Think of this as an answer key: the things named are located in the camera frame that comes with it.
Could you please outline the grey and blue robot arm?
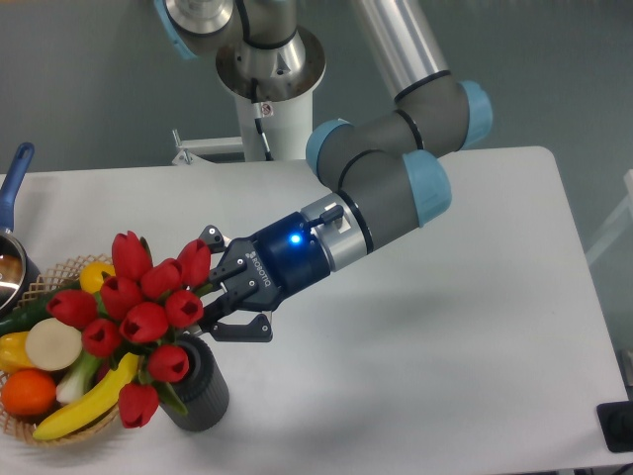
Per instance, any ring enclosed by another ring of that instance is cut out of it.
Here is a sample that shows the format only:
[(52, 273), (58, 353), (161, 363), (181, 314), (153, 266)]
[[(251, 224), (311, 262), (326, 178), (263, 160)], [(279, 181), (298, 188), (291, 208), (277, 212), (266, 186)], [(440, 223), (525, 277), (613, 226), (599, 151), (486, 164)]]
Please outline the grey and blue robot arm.
[(192, 153), (241, 151), (248, 161), (304, 160), (325, 197), (249, 237), (215, 227), (202, 237), (221, 260), (209, 276), (218, 292), (193, 334), (267, 342), (279, 305), (333, 272), (420, 228), (450, 206), (441, 156), (491, 130), (490, 99), (453, 77), (414, 1), (357, 1), (354, 12), (395, 110), (356, 127), (313, 123), (324, 76), (318, 39), (297, 21), (293, 1), (158, 1), (163, 28), (185, 58), (213, 54), (234, 97), (236, 139), (178, 142)]

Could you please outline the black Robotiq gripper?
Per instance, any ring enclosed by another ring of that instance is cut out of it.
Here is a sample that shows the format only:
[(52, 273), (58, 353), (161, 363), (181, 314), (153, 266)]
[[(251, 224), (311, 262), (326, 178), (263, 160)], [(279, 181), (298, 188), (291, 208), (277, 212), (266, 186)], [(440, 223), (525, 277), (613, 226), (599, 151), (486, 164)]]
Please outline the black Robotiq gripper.
[[(327, 257), (309, 221), (295, 212), (249, 237), (231, 240), (214, 225), (199, 235), (211, 254), (223, 253), (209, 282), (225, 292), (204, 308), (190, 334), (219, 342), (270, 342), (274, 310), (287, 298), (330, 274)], [(255, 312), (247, 324), (225, 324), (237, 310)]]

